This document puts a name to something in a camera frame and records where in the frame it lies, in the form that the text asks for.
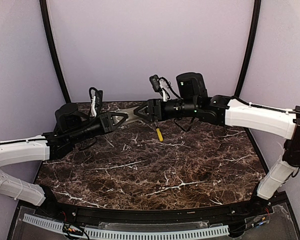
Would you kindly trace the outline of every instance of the marble tabletop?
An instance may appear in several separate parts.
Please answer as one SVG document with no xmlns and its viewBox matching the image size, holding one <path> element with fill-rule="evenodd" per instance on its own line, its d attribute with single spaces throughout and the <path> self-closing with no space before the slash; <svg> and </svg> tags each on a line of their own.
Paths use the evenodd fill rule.
<svg viewBox="0 0 300 240">
<path fill-rule="evenodd" d="M 140 102 L 105 102 L 104 111 Z M 88 112 L 88 103 L 79 103 Z M 180 122 L 187 126 L 190 119 Z M 97 137 L 97 143 L 44 162 L 37 184 L 50 186 L 61 203 L 125 210 L 210 207 L 250 199 L 265 172 L 243 128 L 194 121 L 183 132 L 172 120 L 143 121 Z"/>
</svg>

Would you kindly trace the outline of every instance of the lavender backdrop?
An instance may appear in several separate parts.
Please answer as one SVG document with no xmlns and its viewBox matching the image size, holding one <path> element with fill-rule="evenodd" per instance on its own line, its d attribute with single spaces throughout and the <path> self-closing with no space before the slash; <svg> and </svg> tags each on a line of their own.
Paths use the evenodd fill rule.
<svg viewBox="0 0 300 240">
<path fill-rule="evenodd" d="M 235 91 L 250 29 L 253 0 L 48 1 L 70 97 L 88 89 L 106 101 L 159 97 L 149 77 L 199 72 L 211 95 Z"/>
<path fill-rule="evenodd" d="M 262 1 L 242 98 L 281 108 L 300 105 L 300 1 Z M 260 131 L 253 135 L 272 166 L 283 153 L 284 141 Z M 287 191 L 300 227 L 300 173 L 282 190 Z"/>
<path fill-rule="evenodd" d="M 64 103 L 50 57 L 39 1 L 0 1 L 0 140 L 51 131 Z M 39 162 L 3 167 L 32 182 Z M 0 240 L 7 238 L 17 201 L 0 195 Z"/>
</svg>

